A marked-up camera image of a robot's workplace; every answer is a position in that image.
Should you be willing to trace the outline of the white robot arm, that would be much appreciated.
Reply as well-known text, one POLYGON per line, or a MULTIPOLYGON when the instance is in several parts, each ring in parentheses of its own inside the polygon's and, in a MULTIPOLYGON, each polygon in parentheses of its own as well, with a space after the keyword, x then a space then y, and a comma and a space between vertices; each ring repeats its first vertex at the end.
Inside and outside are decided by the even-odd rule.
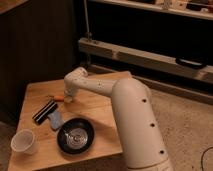
POLYGON ((128 171, 174 171, 145 84, 132 77, 89 78, 83 67, 68 73, 64 83, 66 97, 74 98, 79 89, 84 89, 111 99, 128 171))

